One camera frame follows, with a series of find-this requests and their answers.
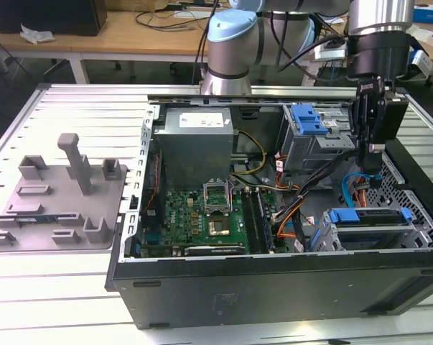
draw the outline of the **white paper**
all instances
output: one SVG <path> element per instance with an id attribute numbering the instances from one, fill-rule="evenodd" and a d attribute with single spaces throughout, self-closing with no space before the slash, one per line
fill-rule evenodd
<path id="1" fill-rule="evenodd" d="M 406 33 L 414 36 L 420 42 L 427 42 L 429 37 L 433 36 L 433 31 L 421 29 L 417 25 L 411 26 Z"/>
<path id="2" fill-rule="evenodd" d="M 296 250 L 299 253 L 303 253 L 304 252 L 304 246 L 297 239 L 294 241 L 294 248 L 296 248 Z"/>
<path id="3" fill-rule="evenodd" d="M 36 45 L 38 42 L 49 42 L 55 40 L 53 33 L 50 31 L 31 30 L 27 27 L 24 27 L 23 24 L 20 36 L 22 36 L 26 41 L 31 42 L 33 45 Z"/>
<path id="4" fill-rule="evenodd" d="M 223 128 L 223 113 L 182 113 L 181 128 Z"/>

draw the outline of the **black box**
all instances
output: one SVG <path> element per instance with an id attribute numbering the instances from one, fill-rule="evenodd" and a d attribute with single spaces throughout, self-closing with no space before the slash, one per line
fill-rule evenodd
<path id="1" fill-rule="evenodd" d="M 106 22 L 104 0 L 0 0 L 0 32 L 21 32 L 20 24 L 54 34 L 96 36 Z"/>

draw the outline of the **desk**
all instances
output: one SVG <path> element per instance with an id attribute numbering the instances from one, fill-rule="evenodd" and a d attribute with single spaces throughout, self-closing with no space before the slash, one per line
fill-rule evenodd
<path id="1" fill-rule="evenodd" d="M 189 19 L 154 19 L 152 24 L 168 25 Z M 89 83 L 84 60 L 126 60 L 193 62 L 202 30 L 195 23 L 192 31 L 160 32 L 135 22 L 129 11 L 109 11 L 108 19 L 96 37 L 57 34 L 55 41 L 33 45 L 19 34 L 1 34 L 0 42 L 16 58 L 53 58 L 70 61 L 76 83 Z M 8 55 L 0 48 L 0 57 Z"/>

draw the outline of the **power cable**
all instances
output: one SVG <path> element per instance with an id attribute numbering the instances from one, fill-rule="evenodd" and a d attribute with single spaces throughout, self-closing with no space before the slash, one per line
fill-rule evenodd
<path id="1" fill-rule="evenodd" d="M 291 59 L 291 55 L 284 49 L 284 47 L 283 47 L 283 45 L 281 44 L 281 42 L 280 42 L 280 40 L 279 40 L 279 38 L 278 38 L 278 36 L 277 36 L 277 34 L 276 34 L 276 32 L 275 32 L 275 27 L 274 27 L 274 14 L 271 12 L 271 31 L 272 31 L 272 34 L 273 34 L 273 36 L 274 36 L 274 39 L 275 39 L 275 42 L 277 43 L 277 45 L 279 46 L 279 51 L 281 50 L 281 51 L 283 51 L 283 53 L 285 54 L 285 56 L 287 57 L 287 58 L 289 58 L 289 59 Z M 339 77 L 339 78 L 337 78 L 337 79 L 335 79 L 335 80 L 331 80 L 331 79 L 325 79 L 325 78 L 321 78 L 321 77 L 319 77 L 319 76 L 316 76 L 316 75 L 313 75 L 313 74 L 311 74 L 311 73 L 309 73 L 309 71 L 308 70 L 306 70 L 305 68 L 303 68 L 299 63 L 297 63 L 297 62 L 293 62 L 292 63 L 292 65 L 294 66 L 294 67 L 297 67 L 297 68 L 299 68 L 307 77 L 309 77 L 309 78 L 311 78 L 311 79 L 313 79 L 313 80 L 315 80 L 315 81 L 322 81 L 322 82 L 325 82 L 325 83 L 329 83 L 330 81 L 341 81 L 342 79 L 345 79 L 346 78 L 346 76 L 345 75 L 343 75 L 342 77 Z"/>
<path id="2" fill-rule="evenodd" d="M 304 48 L 301 52 L 298 52 L 294 57 L 292 57 L 287 63 L 285 63 L 283 66 L 280 67 L 280 69 L 277 70 L 277 72 L 282 72 L 286 70 L 289 66 L 295 65 L 296 61 L 298 59 L 302 58 L 304 55 L 306 55 L 311 50 L 315 49 L 319 45 L 323 45 L 327 42 L 331 42 L 334 40 L 341 40 L 342 37 L 336 34 L 331 34 L 329 36 L 325 36 L 323 38 L 320 38 L 319 40 L 313 42 L 310 46 Z"/>

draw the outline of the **cpu socket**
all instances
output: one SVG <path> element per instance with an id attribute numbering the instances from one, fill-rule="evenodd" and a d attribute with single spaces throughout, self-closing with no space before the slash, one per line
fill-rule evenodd
<path id="1" fill-rule="evenodd" d="M 229 217 L 208 217 L 208 236 L 230 236 L 231 223 Z"/>

